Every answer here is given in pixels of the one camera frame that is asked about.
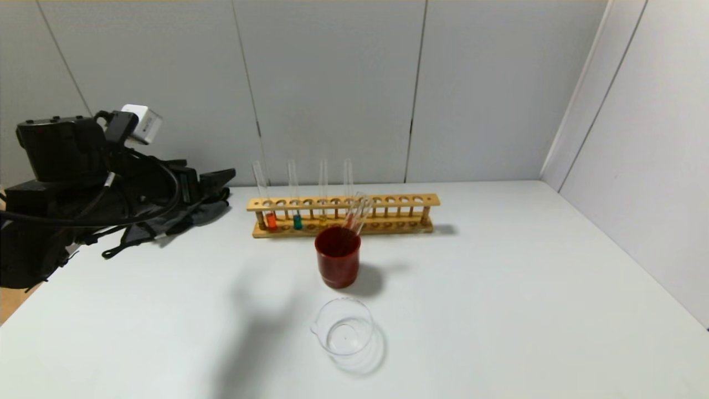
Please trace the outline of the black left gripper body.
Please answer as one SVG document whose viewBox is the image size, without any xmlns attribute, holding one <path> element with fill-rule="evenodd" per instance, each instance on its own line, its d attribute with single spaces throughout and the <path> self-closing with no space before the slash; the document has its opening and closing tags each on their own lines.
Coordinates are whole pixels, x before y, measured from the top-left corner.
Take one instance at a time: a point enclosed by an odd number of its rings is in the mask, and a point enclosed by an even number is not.
<svg viewBox="0 0 709 399">
<path fill-rule="evenodd" d="M 138 156 L 138 202 L 153 206 L 187 206 L 201 197 L 197 172 L 185 159 L 162 161 Z"/>
</svg>

